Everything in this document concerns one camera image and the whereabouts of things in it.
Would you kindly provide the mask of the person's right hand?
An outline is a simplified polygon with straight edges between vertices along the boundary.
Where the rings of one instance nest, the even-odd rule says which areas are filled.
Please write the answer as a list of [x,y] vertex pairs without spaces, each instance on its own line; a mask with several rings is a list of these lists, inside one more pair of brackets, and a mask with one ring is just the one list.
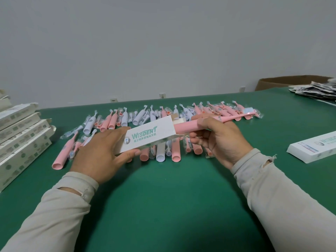
[[222,123],[213,118],[216,115],[204,113],[192,117],[204,129],[191,132],[192,137],[213,139],[213,148],[209,148],[216,159],[227,169],[231,169],[253,147],[244,138],[238,126],[229,121]]

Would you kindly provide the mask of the person's left hand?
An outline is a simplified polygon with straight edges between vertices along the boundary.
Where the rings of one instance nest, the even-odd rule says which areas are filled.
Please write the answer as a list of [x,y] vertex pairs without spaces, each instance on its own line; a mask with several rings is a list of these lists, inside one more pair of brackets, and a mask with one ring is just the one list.
[[82,147],[73,160],[70,171],[84,174],[99,185],[109,181],[122,165],[116,165],[115,145],[130,127],[99,132]]

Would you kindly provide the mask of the pink electric toothbrush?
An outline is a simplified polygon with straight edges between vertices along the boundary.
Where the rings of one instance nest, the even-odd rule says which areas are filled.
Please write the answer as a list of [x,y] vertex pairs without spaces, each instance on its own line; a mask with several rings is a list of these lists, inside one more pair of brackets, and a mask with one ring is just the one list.
[[[238,118],[242,118],[242,117],[261,117],[261,114],[259,113],[258,110],[255,110],[253,108],[246,108],[243,110],[242,114],[237,114],[237,115],[231,115],[231,116],[214,116],[213,118],[219,120],[222,123],[228,122],[228,121],[232,121]],[[175,132],[178,135],[186,135],[189,134],[191,132],[195,132],[195,131],[199,131],[199,130],[203,130],[204,128],[202,126],[200,126],[197,122],[197,120],[192,120],[192,121],[188,121],[188,122],[182,122],[182,123],[178,123],[174,125],[175,128]]]

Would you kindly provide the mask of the white toothbrush carton green print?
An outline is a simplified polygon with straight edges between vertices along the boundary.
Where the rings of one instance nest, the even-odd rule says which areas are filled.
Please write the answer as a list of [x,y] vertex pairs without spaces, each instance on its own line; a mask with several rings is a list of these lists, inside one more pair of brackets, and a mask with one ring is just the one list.
[[182,136],[175,131],[172,116],[166,116],[128,130],[115,145],[114,154],[131,149],[142,150]]

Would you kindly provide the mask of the person's left forearm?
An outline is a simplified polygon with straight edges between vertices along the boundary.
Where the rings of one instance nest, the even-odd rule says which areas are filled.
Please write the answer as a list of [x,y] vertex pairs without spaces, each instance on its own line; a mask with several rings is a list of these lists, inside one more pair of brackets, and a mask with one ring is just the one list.
[[90,212],[98,187],[87,175],[66,173],[46,191],[0,252],[74,252],[83,217]]

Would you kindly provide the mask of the person's right forearm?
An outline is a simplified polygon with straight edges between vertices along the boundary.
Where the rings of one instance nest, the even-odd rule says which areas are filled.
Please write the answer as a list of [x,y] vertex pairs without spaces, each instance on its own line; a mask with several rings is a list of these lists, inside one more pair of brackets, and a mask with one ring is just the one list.
[[254,148],[233,165],[238,187],[276,252],[336,252],[336,215]]

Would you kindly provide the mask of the pile of pink white toothbrushes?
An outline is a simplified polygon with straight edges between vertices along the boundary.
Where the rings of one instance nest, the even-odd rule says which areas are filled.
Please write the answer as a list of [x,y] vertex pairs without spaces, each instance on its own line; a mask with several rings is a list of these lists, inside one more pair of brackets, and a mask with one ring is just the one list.
[[[68,159],[73,159],[79,148],[84,147],[97,131],[104,132],[107,130],[115,130],[118,127],[127,127],[129,124],[138,127],[166,116],[172,116],[174,124],[192,121],[193,116],[204,113],[210,113],[216,116],[235,116],[237,114],[242,114],[243,110],[248,108],[238,104],[236,101],[233,101],[233,103],[234,105],[230,103],[226,104],[222,101],[219,104],[211,104],[208,101],[206,105],[204,105],[203,102],[200,102],[199,104],[193,103],[191,106],[183,106],[182,104],[179,104],[182,110],[181,112],[179,112],[176,105],[174,106],[173,111],[170,108],[164,108],[163,106],[161,106],[159,110],[154,110],[153,105],[151,105],[150,108],[145,105],[140,111],[128,112],[127,108],[124,107],[110,110],[110,114],[105,119],[101,119],[100,115],[97,116],[98,112],[95,111],[93,116],[87,117],[83,125],[66,132],[61,136],[61,138],[70,138],[70,140],[66,142],[65,146],[58,154],[52,164],[52,168],[61,170],[66,161]],[[249,120],[253,117],[247,116],[244,118]],[[196,155],[201,155],[203,153],[203,148],[192,144],[189,139],[189,134],[186,134],[182,137],[142,149],[140,160],[145,162],[152,158],[156,159],[158,162],[164,162],[166,157],[169,157],[173,162],[179,162],[181,160],[180,141],[183,141],[183,146],[187,153],[191,151],[194,151]]]

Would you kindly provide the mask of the brown cardboard box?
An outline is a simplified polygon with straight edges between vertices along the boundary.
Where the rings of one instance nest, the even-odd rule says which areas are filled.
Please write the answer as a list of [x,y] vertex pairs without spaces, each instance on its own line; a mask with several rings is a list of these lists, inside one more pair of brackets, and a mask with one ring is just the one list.
[[332,77],[317,75],[297,75],[297,76],[280,76],[272,78],[262,78],[258,81],[254,91],[261,91],[271,88],[282,88],[296,85],[308,85],[312,81],[317,83],[326,83]]

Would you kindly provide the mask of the white toothbrush carton striped print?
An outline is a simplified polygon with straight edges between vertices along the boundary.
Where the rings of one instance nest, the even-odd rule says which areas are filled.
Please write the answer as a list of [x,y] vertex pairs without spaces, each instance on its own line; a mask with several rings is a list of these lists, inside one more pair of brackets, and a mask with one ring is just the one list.
[[287,153],[308,164],[336,154],[336,131],[289,145]]

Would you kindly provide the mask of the stack of white cartons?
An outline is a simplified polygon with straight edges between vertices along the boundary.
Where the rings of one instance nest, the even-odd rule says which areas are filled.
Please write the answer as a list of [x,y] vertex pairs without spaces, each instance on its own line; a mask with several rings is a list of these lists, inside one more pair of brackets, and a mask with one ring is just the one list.
[[36,102],[12,105],[0,89],[0,193],[52,144],[56,127],[37,109]]

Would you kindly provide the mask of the pile of printed leaflets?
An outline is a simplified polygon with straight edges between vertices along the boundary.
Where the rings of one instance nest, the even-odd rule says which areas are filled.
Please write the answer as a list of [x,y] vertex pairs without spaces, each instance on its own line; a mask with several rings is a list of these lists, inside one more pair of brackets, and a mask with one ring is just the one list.
[[292,85],[288,88],[296,95],[336,106],[336,78],[328,79],[326,83],[312,81],[308,85]]

